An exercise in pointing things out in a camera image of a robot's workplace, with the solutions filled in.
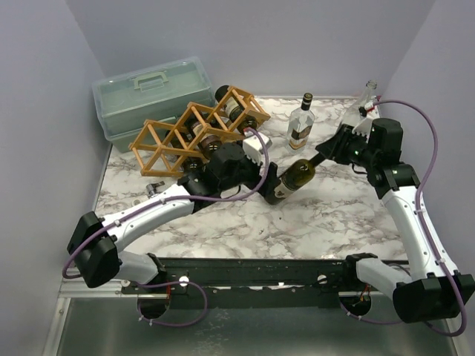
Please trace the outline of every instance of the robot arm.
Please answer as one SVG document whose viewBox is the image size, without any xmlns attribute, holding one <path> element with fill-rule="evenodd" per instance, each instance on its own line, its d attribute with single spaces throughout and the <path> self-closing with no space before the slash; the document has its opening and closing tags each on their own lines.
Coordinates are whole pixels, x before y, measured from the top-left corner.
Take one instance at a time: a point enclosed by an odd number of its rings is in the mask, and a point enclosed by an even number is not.
<svg viewBox="0 0 475 356">
<path fill-rule="evenodd" d="M 262 147 L 256 136 L 246 135 L 242 147 L 237 143 L 224 144 L 203 170 L 184 176 L 146 202 L 101 219 L 92 211 L 83 215 L 68 244 L 68 252 L 77 254 L 74 262 L 87 286 L 95 288 L 113 278 L 140 284 L 163 282 L 166 271 L 158 258 L 153 254 L 138 255 L 123 250 L 155 228 L 213 203 L 194 201 L 192 196 L 219 198 L 222 191 L 238 185 L 255 186 L 260 179 Z M 266 147 L 270 147 L 270 139 L 260 136 Z M 165 201 L 169 197 L 182 199 Z M 103 233 L 78 253 L 76 249 L 98 231 Z"/>
<path fill-rule="evenodd" d="M 353 273 L 393 300 L 398 316 L 406 323 L 455 317 L 459 313 L 453 289 L 430 247 L 415 206 L 419 179 L 414 169 L 401 162 L 402 128 L 392 119 L 368 119 L 354 128 L 341 125 L 336 135 L 316 147 L 325 158 L 343 165 L 357 165 L 367 171 L 368 182 L 390 212 L 401 234 L 411 276 L 393 271 L 372 254 L 347 258 Z M 470 274 L 461 275 L 444 250 L 423 212 L 430 235 L 449 272 L 458 285 L 464 303 L 475 291 Z"/>
</svg>

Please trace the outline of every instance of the clear glass bottle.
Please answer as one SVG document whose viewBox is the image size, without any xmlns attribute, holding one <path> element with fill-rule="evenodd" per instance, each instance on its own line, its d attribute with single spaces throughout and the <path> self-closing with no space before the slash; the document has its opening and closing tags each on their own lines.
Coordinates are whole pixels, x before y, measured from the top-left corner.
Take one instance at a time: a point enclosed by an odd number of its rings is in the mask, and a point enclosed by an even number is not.
<svg viewBox="0 0 475 356">
<path fill-rule="evenodd" d="M 366 83 L 366 88 L 363 91 L 363 94 L 360 95 L 359 98 L 343 113 L 341 120 L 340 120 L 340 126 L 342 124 L 346 124 L 349 126 L 357 126 L 363 119 L 359 113 L 359 108 L 361 106 L 364 106 L 367 102 L 370 100 L 374 100 L 376 98 L 376 87 L 378 84 L 376 83 L 376 80 L 370 80 L 368 83 Z"/>
<path fill-rule="evenodd" d="M 315 167 L 324 160 L 321 154 L 316 154 L 311 159 L 298 159 L 278 177 L 279 184 L 264 199 L 271 205 L 280 203 L 312 180 Z"/>
<path fill-rule="evenodd" d="M 315 121 L 315 115 L 310 110 L 312 99 L 311 93 L 305 93 L 300 108 L 290 113 L 286 147 L 294 154 L 304 150 Z"/>
</svg>

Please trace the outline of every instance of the green wine bottle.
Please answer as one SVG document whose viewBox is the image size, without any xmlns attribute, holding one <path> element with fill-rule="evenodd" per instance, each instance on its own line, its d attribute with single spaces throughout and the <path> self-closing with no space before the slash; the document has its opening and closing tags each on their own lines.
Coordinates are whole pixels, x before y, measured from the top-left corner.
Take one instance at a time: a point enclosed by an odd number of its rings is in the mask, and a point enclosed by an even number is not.
<svg viewBox="0 0 475 356">
<path fill-rule="evenodd" d="M 223 85 L 222 87 L 219 87 L 216 90 L 216 93 L 214 94 L 216 100 L 220 102 L 221 99 L 228 93 L 228 89 L 229 85 Z M 224 106 L 224 111 L 226 112 L 226 115 L 229 117 L 229 119 L 234 122 L 243 112 L 243 108 L 239 105 L 238 102 L 236 102 L 233 97 L 231 97 L 226 102 L 226 105 Z M 238 125 L 237 130 L 244 135 L 245 128 L 253 128 L 255 130 L 258 128 L 258 122 L 253 116 L 246 116 L 244 120 Z"/>
<path fill-rule="evenodd" d="M 264 199 L 271 205 L 277 205 L 312 180 L 315 176 L 315 167 L 324 160 L 322 155 L 317 154 L 312 159 L 295 161 L 278 177 L 277 186 Z"/>
</svg>

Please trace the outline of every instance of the bottle cap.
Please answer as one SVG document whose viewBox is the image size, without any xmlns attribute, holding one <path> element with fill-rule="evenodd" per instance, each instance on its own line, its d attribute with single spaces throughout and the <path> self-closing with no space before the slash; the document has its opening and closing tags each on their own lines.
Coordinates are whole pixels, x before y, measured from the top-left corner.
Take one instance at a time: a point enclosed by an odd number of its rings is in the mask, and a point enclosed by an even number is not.
<svg viewBox="0 0 475 356">
<path fill-rule="evenodd" d="M 223 85 L 221 87 L 219 87 L 217 90 L 216 90 L 216 93 L 214 93 L 214 97 L 216 98 L 217 101 L 221 101 L 221 99 L 226 95 L 226 93 L 228 92 L 228 89 L 229 89 L 229 85 Z"/>
<path fill-rule="evenodd" d="M 368 83 L 366 83 L 366 86 L 369 89 L 376 89 L 376 87 L 378 86 L 378 83 L 376 83 L 376 80 L 370 80 Z"/>
<path fill-rule="evenodd" d="M 311 93 L 305 93 L 304 94 L 304 103 L 305 104 L 311 104 L 312 103 L 312 99 L 313 99 L 313 95 Z"/>
</svg>

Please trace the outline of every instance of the wine bottle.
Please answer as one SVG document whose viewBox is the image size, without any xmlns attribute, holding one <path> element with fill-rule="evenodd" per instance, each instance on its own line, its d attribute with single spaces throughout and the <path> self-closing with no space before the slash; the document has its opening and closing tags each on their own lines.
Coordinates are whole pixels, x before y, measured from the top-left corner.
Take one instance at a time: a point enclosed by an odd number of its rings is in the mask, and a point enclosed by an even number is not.
<svg viewBox="0 0 475 356">
<path fill-rule="evenodd" d="M 196 116 L 193 114 L 186 120 L 185 126 L 188 128 L 188 131 L 193 138 L 195 138 L 196 135 L 198 135 L 203 129 L 203 125 L 201 125 Z M 204 157 L 211 159 L 213 152 L 221 147 L 222 144 L 223 143 L 218 136 L 207 133 L 205 136 L 203 136 L 200 143 L 198 143 L 198 148 L 201 150 Z"/>
<path fill-rule="evenodd" d="M 189 142 L 188 137 L 183 137 L 183 140 L 187 143 Z M 174 148 L 183 148 L 180 140 L 176 136 L 174 136 L 171 139 L 170 145 Z M 183 161 L 183 163 L 181 164 L 181 168 L 183 169 L 183 172 L 185 172 L 185 173 L 190 173 L 192 171 L 196 171 L 197 169 L 200 169 L 201 166 L 203 166 L 203 161 L 202 161 L 201 158 L 198 158 L 198 157 L 186 157 L 185 160 Z"/>
<path fill-rule="evenodd" d="M 302 105 L 290 113 L 289 128 L 287 129 L 287 150 L 298 153 L 304 150 L 312 130 L 315 115 L 310 110 L 313 95 L 305 93 Z"/>
<path fill-rule="evenodd" d="M 298 159 L 278 177 L 277 186 L 264 199 L 271 205 L 280 203 L 312 180 L 315 176 L 315 167 L 324 160 L 321 154 L 311 159 Z"/>
<path fill-rule="evenodd" d="M 340 120 L 340 126 L 342 124 L 346 124 L 349 126 L 357 126 L 363 119 L 359 112 L 359 108 L 364 106 L 370 100 L 374 100 L 376 98 L 375 90 L 378 84 L 375 80 L 370 80 L 366 83 L 366 88 L 363 91 L 363 94 L 360 95 L 359 98 L 343 113 L 343 116 Z"/>
<path fill-rule="evenodd" d="M 228 92 L 229 85 L 223 85 L 222 87 L 219 87 L 216 90 L 216 93 L 214 94 L 214 97 L 216 98 L 217 101 L 221 101 L 221 99 L 226 95 Z M 241 107 L 241 105 L 236 101 L 235 98 L 231 97 L 228 99 L 226 104 L 224 105 L 224 111 L 226 112 L 226 115 L 229 117 L 229 119 L 234 122 L 238 119 L 238 117 L 242 114 L 244 108 Z M 244 120 L 237 126 L 237 130 L 244 135 L 244 129 L 245 128 L 258 128 L 258 122 L 257 120 L 250 116 L 247 115 Z"/>
</svg>

